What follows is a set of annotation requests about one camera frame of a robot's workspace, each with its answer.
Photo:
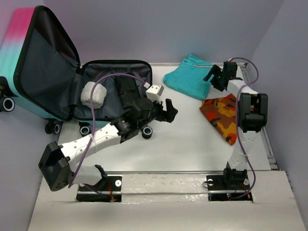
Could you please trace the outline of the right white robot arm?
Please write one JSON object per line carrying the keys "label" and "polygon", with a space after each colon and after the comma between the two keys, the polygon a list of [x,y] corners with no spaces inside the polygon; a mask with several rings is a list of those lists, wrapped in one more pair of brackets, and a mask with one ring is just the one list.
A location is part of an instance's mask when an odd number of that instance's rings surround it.
{"label": "right white robot arm", "polygon": [[215,89],[226,90],[235,97],[237,140],[223,173],[207,177],[207,188],[211,191],[233,191],[241,185],[246,185],[246,190],[249,190],[254,186],[247,176],[247,170],[252,168],[248,154],[256,136],[267,123],[268,95],[251,89],[237,76],[237,68],[237,63],[228,60],[223,67],[213,65],[204,78]]}

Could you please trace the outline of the teal shorts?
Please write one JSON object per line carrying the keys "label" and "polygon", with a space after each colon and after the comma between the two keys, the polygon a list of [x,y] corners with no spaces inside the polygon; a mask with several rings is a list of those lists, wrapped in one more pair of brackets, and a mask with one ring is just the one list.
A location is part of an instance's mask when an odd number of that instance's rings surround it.
{"label": "teal shorts", "polygon": [[190,54],[172,72],[165,74],[163,82],[169,88],[198,100],[204,100],[209,93],[211,83],[204,78],[213,64]]}

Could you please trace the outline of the black pouch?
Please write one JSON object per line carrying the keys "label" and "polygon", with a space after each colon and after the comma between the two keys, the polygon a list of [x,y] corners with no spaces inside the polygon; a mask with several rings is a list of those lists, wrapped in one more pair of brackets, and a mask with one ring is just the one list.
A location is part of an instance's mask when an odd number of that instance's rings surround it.
{"label": "black pouch", "polygon": [[116,76],[114,82],[123,110],[127,111],[141,98],[136,80],[127,76]]}

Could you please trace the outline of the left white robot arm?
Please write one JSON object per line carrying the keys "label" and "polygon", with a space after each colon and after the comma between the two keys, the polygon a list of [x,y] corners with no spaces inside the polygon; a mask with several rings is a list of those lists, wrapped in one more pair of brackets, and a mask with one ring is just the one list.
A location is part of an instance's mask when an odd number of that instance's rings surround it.
{"label": "left white robot arm", "polygon": [[83,160],[100,150],[134,138],[154,120],[171,123],[177,113],[170,99],[166,99],[165,104],[147,98],[138,99],[128,111],[94,134],[67,143],[49,143],[38,167],[52,192],[73,184],[101,190],[108,181],[106,172],[100,165],[84,166]]}

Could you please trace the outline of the white cloth bundle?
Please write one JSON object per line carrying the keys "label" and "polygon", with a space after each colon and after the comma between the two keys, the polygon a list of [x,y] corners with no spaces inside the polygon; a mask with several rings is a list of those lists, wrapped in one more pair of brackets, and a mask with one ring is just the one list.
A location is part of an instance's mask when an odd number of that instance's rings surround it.
{"label": "white cloth bundle", "polygon": [[80,101],[88,108],[91,108],[92,105],[93,109],[99,109],[103,106],[104,99],[107,95],[107,89],[102,84],[98,83],[94,90],[92,90],[94,85],[95,82],[92,81],[86,83],[81,91]]}

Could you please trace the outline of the orange camouflage shorts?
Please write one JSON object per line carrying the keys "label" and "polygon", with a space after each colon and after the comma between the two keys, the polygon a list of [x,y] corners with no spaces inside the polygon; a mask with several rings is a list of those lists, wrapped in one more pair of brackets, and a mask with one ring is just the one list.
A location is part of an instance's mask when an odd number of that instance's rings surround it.
{"label": "orange camouflage shorts", "polygon": [[235,122],[236,99],[232,94],[202,101],[200,111],[222,138],[234,145],[237,140]]}

